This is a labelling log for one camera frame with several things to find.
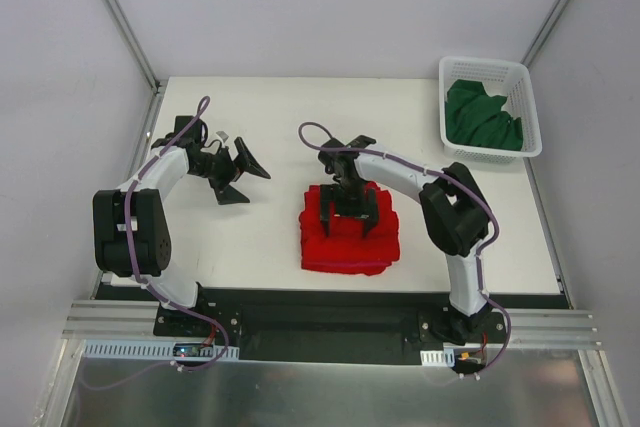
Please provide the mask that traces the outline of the red t shirt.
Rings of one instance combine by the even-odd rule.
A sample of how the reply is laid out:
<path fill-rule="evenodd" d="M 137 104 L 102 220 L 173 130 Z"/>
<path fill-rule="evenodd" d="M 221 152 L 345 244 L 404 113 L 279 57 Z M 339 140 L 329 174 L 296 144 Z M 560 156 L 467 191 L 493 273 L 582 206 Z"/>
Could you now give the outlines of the red t shirt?
<path fill-rule="evenodd" d="M 390 262 L 306 262 L 303 270 L 336 275 L 376 276 L 391 266 Z"/>
<path fill-rule="evenodd" d="M 347 217 L 333 215 L 330 236 L 326 237 L 320 222 L 320 186 L 311 185 L 304 193 L 304 209 L 299 215 L 301 231 L 301 265 L 303 262 L 373 262 L 391 264 L 400 258 L 399 219 L 393 210 L 392 196 L 377 184 L 379 222 L 362 237 L 363 223 Z"/>

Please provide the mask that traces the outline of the white plastic basket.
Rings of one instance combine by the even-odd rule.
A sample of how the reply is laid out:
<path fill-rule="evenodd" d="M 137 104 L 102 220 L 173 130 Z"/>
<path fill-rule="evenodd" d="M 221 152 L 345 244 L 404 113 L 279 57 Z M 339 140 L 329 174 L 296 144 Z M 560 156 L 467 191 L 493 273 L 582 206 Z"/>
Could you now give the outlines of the white plastic basket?
<path fill-rule="evenodd" d="M 542 151 L 529 70 L 522 64 L 446 56 L 439 62 L 440 134 L 445 150 L 509 163 Z"/>

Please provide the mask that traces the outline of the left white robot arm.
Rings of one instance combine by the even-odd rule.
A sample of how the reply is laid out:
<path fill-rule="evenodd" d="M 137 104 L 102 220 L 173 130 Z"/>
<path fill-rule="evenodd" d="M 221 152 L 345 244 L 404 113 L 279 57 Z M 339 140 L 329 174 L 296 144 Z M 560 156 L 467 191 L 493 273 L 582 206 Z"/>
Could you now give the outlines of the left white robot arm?
<path fill-rule="evenodd" d="M 219 134 L 213 152 L 206 150 L 207 124 L 194 117 L 175 118 L 174 129 L 157 139 L 146 163 L 115 189 L 100 190 L 92 199 L 94 251 L 98 268 L 136 281 L 167 308 L 177 324 L 192 336 L 205 333 L 212 313 L 200 304 L 200 285 L 172 266 L 172 241 L 163 201 L 185 176 L 206 180 L 220 205 L 243 204 L 249 198 L 232 184 L 242 175 L 268 179 L 270 174 L 244 140 L 234 139 L 231 155 Z"/>

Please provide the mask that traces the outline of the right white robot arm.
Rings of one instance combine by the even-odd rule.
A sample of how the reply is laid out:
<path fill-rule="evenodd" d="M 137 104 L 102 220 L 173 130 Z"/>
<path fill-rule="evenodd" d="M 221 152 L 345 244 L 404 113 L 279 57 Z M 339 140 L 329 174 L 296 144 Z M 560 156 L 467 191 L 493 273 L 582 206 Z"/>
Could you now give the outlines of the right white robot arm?
<path fill-rule="evenodd" d="M 363 238 L 378 226 L 382 208 L 372 182 L 416 201 L 431 242 L 445 255 L 450 282 L 447 310 L 430 322 L 431 333 L 456 345 L 481 335 L 491 307 L 478 255 L 495 217 L 469 169 L 458 162 L 440 171 L 422 167 L 364 135 L 346 145 L 329 138 L 318 160 L 333 178 L 320 187 L 324 231 L 330 232 L 333 214 L 361 222 Z"/>

